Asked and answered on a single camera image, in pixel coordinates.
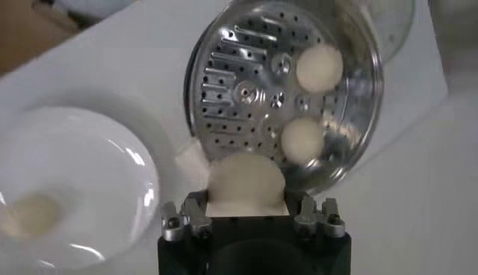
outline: dough ball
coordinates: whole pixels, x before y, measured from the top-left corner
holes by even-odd
[[[284,203],[285,179],[262,155],[238,153],[216,163],[208,183],[210,203],[275,207]]]
[[[282,131],[281,145],[289,161],[305,165],[323,150],[322,126],[308,117],[293,120]]]
[[[59,205],[42,194],[23,197],[7,205],[0,228],[12,238],[29,240],[47,233],[60,218]]]
[[[309,93],[325,93],[342,79],[342,54],[325,43],[306,49],[297,61],[297,79]]]

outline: white plate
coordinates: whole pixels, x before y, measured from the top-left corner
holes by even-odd
[[[79,269],[141,236],[158,204],[158,175],[146,147],[111,118],[35,108],[0,132],[0,201],[32,193],[56,200],[60,222],[33,241],[0,233],[0,251],[23,264]]]

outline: metal plate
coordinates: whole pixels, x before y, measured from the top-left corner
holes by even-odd
[[[296,77],[300,54],[317,43],[344,57],[344,76],[325,96],[305,92]],[[189,66],[186,110],[207,157],[266,155],[292,190],[314,193],[342,178],[364,152],[382,101],[382,62],[367,23],[333,1],[234,1],[202,35]],[[303,116],[323,125],[326,146],[297,167],[280,135]]]

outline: bolt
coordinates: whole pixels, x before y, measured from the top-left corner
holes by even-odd
[[[167,227],[169,228],[176,228],[179,227],[179,219],[177,217],[171,217],[167,220]]]

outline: dough in bowl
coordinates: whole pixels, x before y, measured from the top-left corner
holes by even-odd
[[[6,205],[0,228],[12,238],[27,241],[45,235],[60,218],[58,204],[42,194],[32,194]]]
[[[210,217],[287,214],[285,179],[276,163],[242,152],[217,162],[208,183]]]
[[[320,156],[323,143],[323,128],[312,118],[293,120],[282,131],[282,151],[287,160],[297,165],[305,165]]]
[[[342,79],[342,54],[325,43],[306,49],[297,61],[297,80],[309,93],[325,93]]]

